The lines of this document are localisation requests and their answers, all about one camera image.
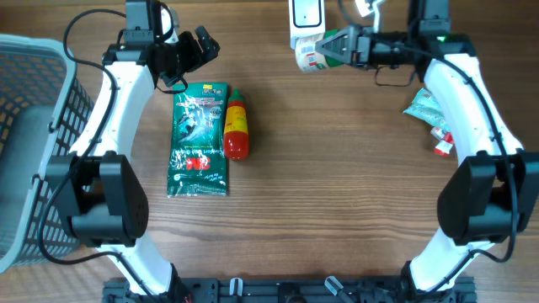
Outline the green 3M gloves packet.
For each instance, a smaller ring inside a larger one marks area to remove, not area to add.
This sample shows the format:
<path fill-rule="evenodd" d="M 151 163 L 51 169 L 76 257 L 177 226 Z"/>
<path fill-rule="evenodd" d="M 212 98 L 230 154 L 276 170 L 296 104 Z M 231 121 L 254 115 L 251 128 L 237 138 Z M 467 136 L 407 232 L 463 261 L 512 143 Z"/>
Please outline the green 3M gloves packet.
<path fill-rule="evenodd" d="M 173 96 L 167 196 L 225 195 L 223 127 L 228 84 L 192 82 Z"/>

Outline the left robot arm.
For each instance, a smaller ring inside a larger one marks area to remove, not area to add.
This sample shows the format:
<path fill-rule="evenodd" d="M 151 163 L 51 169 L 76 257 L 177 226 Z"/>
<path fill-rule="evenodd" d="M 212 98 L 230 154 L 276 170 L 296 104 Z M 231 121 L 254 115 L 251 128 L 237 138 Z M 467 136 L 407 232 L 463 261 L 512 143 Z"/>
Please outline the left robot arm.
<path fill-rule="evenodd" d="M 160 1 L 129 1 L 126 27 L 104 53 L 102 87 L 82 134 L 64 156 L 47 163 L 63 231 L 96 258 L 108 257 L 124 275 L 104 300 L 190 302 L 172 263 L 147 233 L 147 196 L 132 166 L 131 151 L 141 114 L 155 91 L 176 94 L 176 84 L 215 59 L 220 47 L 203 27 L 178 33 L 172 10 Z"/>

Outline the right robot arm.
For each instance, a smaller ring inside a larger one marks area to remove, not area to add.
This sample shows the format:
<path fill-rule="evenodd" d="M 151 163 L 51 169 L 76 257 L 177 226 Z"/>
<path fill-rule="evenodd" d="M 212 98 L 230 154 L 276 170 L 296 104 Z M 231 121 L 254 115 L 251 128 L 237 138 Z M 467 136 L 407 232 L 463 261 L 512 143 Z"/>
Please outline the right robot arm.
<path fill-rule="evenodd" d="M 393 287 L 360 286 L 359 298 L 461 298 L 459 274 L 499 243 L 507 246 L 499 262 L 506 262 L 538 196 L 538 155 L 526 151 L 506 127 L 484 85 L 472 42 L 451 32 L 448 2 L 412 1 L 406 31 L 384 33 L 379 23 L 350 22 L 324 36 L 315 50 L 355 68 L 412 66 L 442 109 L 459 161 L 439 195 L 439 229 L 427 247 L 404 265 Z"/>

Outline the red chili sauce bottle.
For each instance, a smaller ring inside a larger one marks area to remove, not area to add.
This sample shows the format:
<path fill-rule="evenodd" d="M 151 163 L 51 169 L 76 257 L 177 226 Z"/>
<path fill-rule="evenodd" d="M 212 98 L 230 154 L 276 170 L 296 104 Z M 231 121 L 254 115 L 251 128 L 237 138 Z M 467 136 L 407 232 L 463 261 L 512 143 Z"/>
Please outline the red chili sauce bottle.
<path fill-rule="evenodd" d="M 249 154 L 249 133 L 245 98 L 235 88 L 227 101 L 227 111 L 223 131 L 225 157 L 243 160 Z"/>

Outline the red tissue pack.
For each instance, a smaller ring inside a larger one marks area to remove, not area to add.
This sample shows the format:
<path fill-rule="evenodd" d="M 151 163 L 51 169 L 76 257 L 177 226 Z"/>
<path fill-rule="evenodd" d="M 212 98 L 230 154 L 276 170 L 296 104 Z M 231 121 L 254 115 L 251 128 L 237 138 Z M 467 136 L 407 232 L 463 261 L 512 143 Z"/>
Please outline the red tissue pack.
<path fill-rule="evenodd" d="M 445 141 L 450 144 L 454 143 L 451 133 L 440 127 L 433 127 L 430 134 L 439 141 Z"/>

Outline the red Nescafe stick sachet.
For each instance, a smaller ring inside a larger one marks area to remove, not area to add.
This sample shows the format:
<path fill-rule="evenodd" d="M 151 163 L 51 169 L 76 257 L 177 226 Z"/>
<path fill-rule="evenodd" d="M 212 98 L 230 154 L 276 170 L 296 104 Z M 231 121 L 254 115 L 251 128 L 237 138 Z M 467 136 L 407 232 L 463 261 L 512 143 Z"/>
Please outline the red Nescafe stick sachet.
<path fill-rule="evenodd" d="M 450 142 L 439 141 L 439 143 L 435 146 L 434 152 L 436 155 L 448 157 L 451 154 L 452 147 L 453 145 Z"/>

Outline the green lid jar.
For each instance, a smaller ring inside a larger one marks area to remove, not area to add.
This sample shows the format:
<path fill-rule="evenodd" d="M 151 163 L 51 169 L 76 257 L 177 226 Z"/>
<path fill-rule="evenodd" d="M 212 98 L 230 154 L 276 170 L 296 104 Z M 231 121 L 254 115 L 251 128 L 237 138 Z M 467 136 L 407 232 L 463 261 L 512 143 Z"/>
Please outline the green lid jar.
<path fill-rule="evenodd" d="M 343 65 L 343 62 L 325 56 L 315 50 L 317 42 L 337 33 L 337 29 L 332 29 L 320 34 L 309 35 L 296 39 L 296 63 L 302 72 L 318 72 Z"/>

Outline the mint green wipes packet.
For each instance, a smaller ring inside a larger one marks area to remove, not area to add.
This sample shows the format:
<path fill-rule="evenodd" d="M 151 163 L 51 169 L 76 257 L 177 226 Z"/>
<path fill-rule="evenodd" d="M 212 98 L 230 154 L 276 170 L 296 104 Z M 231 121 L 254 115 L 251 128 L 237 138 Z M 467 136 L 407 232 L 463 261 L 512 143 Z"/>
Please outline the mint green wipes packet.
<path fill-rule="evenodd" d="M 439 127 L 447 132 L 450 131 L 441 106 L 431 92 L 425 88 L 421 88 L 417 92 L 412 103 L 403 111 L 403 113 L 423 120 L 433 127 Z"/>

